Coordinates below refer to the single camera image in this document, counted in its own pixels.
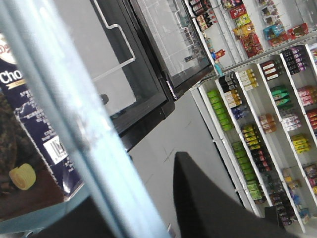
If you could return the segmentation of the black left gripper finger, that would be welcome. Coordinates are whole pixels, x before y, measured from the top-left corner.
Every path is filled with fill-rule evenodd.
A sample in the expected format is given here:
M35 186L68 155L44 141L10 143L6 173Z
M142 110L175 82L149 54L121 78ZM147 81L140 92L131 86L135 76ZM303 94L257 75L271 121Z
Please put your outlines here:
M246 210L222 191L188 152L176 152L173 199L183 238L297 238Z

